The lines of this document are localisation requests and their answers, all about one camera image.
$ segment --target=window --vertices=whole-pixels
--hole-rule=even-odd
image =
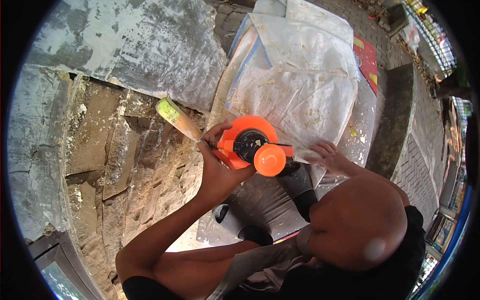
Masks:
[[[82,266],[67,232],[54,232],[28,247],[40,273],[60,300],[103,299]]]

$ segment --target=hand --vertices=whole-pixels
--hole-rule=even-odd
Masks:
[[[218,142],[223,131],[230,128],[232,124],[227,121],[217,124],[204,134],[204,140],[208,144]],[[197,143],[197,146],[204,157],[202,184],[198,193],[212,201],[213,205],[222,203],[240,183],[256,172],[253,164],[239,170],[231,170],[220,163],[209,146],[202,142]]]
[[[332,142],[310,145],[309,149],[317,152],[321,158],[306,157],[305,159],[313,165],[327,168],[327,174],[346,176],[353,164],[345,155],[336,149],[336,146]]]

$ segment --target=cracked wall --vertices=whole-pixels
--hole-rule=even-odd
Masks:
[[[72,227],[104,294],[115,299],[116,290],[121,298],[121,287],[112,285],[116,254],[196,194],[201,155],[193,141],[156,113],[158,98],[89,77],[78,76],[75,82],[65,124]],[[203,114],[181,109],[204,127]],[[189,233],[186,239],[196,243],[196,227]],[[179,243],[192,248],[188,240]]]

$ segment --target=orange pressure sprayer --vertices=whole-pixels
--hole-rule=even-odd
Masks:
[[[235,119],[222,140],[212,146],[221,150],[214,150],[215,155],[231,169],[254,164],[260,174],[270,177],[284,169],[287,157],[293,157],[293,146],[278,144],[274,127],[257,116]]]

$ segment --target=plastic sheet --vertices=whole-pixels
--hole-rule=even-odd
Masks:
[[[231,62],[217,90],[236,115],[266,118],[295,159],[313,156],[308,145],[337,144],[357,95],[353,30],[344,19],[306,1],[260,0],[240,27]],[[280,17],[282,5],[285,17]],[[267,8],[273,7],[273,14]],[[325,170],[312,166],[313,186]]]
[[[417,49],[420,43],[420,36],[415,26],[415,20],[412,16],[408,16],[408,25],[402,29],[400,36],[407,43],[408,47],[417,55]]]

